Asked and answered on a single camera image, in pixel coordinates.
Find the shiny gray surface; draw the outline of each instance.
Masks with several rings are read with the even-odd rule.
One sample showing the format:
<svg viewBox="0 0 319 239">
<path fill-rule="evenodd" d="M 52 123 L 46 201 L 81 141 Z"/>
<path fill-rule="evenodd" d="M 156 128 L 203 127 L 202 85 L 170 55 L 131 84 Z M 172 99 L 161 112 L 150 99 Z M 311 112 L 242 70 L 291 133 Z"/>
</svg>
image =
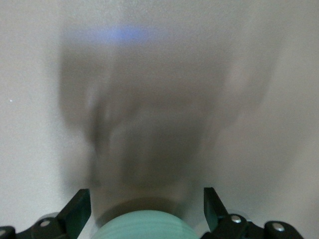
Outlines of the shiny gray surface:
<svg viewBox="0 0 319 239">
<path fill-rule="evenodd" d="M 88 238 L 202 188 L 262 226 L 318 229 L 317 1 L 0 3 L 1 225 L 92 193 Z"/>
</svg>

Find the mint green object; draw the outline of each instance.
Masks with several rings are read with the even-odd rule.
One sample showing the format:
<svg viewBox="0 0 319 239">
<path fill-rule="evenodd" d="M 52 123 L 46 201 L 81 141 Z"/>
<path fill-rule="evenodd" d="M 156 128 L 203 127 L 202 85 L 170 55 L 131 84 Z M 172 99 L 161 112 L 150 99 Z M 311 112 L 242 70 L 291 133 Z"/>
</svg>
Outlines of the mint green object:
<svg viewBox="0 0 319 239">
<path fill-rule="evenodd" d="M 136 211 L 102 226 L 92 239 L 198 239 L 184 221 L 160 211 Z"/>
</svg>

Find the silver screw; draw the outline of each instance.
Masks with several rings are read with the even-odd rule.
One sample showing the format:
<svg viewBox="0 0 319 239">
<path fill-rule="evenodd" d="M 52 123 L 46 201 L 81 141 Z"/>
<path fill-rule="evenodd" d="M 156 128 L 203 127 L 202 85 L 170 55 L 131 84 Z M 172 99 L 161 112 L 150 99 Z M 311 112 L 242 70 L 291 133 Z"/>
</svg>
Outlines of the silver screw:
<svg viewBox="0 0 319 239">
<path fill-rule="evenodd" d="M 237 216 L 237 215 L 232 215 L 232 216 L 231 216 L 231 220 L 232 220 L 233 222 L 235 222 L 235 223 L 241 223 L 241 219 L 240 219 L 240 217 Z"/>
<path fill-rule="evenodd" d="M 42 223 L 40 223 L 40 226 L 41 227 L 46 227 L 47 225 L 49 225 L 50 224 L 50 221 L 49 220 L 45 220 L 45 221 L 43 221 Z"/>
<path fill-rule="evenodd" d="M 283 232 L 285 230 L 284 226 L 280 223 L 273 223 L 273 227 L 279 232 Z"/>
</svg>

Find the ridged green surface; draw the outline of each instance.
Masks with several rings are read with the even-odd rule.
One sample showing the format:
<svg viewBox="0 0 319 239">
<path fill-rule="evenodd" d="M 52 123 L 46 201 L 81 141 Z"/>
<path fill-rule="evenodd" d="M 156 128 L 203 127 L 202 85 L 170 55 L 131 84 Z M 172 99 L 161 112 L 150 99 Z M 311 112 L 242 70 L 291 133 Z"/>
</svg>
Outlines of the ridged green surface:
<svg viewBox="0 0 319 239">
<path fill-rule="evenodd" d="M 159 211 L 136 211 L 106 223 L 93 239 L 198 239 L 181 219 Z"/>
</svg>

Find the screw head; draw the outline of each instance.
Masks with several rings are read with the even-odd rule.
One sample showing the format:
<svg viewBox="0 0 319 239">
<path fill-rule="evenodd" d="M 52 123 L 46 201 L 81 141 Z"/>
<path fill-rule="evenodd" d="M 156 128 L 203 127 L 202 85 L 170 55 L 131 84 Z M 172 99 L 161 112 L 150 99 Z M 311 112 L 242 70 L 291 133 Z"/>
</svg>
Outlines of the screw head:
<svg viewBox="0 0 319 239">
<path fill-rule="evenodd" d="M 241 219 L 240 219 L 240 217 L 237 216 L 237 215 L 232 215 L 232 216 L 231 216 L 231 220 L 232 220 L 233 222 L 235 222 L 235 223 L 241 223 Z"/>
<path fill-rule="evenodd" d="M 6 233 L 6 231 L 5 231 L 5 230 L 3 230 L 3 229 L 2 229 L 2 230 L 0 230 L 0 237 L 1 237 L 1 236 L 3 236 L 5 233 Z"/>
<path fill-rule="evenodd" d="M 50 224 L 49 220 L 44 220 L 42 223 L 40 223 L 40 227 L 46 227 L 49 224 Z"/>
<path fill-rule="evenodd" d="M 280 223 L 273 223 L 273 227 L 275 230 L 279 232 L 283 232 L 285 230 L 284 226 L 281 225 Z"/>
</svg>

